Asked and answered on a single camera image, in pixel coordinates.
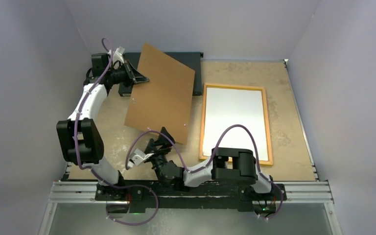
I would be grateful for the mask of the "brown cardboard backing board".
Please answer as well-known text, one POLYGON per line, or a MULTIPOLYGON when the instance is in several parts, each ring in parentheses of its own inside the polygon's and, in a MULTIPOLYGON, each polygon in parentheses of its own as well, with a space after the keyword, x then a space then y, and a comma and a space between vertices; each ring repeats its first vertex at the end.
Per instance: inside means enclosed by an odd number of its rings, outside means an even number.
POLYGON ((186 144, 195 71, 148 43, 138 71, 150 81, 132 87, 124 124, 141 131, 165 127, 177 143, 186 144))

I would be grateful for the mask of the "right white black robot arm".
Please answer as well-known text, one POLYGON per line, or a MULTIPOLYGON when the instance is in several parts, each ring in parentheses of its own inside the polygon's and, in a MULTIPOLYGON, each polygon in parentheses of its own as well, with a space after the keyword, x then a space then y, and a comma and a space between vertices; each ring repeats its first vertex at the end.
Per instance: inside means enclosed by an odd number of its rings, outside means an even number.
POLYGON ((261 199, 274 194, 272 178, 262 173, 257 151, 241 148, 221 147, 224 136, 236 125, 228 127, 211 150, 211 156, 193 166, 177 166, 166 155, 174 148, 175 141, 163 127, 156 140, 150 139, 144 153, 149 157, 160 184, 174 186, 176 190, 188 191, 207 181, 233 183, 250 186, 261 199))

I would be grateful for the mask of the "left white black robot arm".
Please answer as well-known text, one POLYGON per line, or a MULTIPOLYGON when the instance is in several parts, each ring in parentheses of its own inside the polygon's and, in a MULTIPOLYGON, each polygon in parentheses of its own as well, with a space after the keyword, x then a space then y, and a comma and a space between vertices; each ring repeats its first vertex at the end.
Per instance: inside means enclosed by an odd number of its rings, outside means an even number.
POLYGON ((132 87, 149 82, 149 78, 137 71, 129 61, 114 60, 109 52, 92 54, 91 63, 75 110, 66 120, 57 122, 56 131, 65 161, 81 170, 89 170, 98 179, 101 193, 121 200, 128 187, 121 172, 104 156, 104 143, 95 119, 114 85, 132 87))

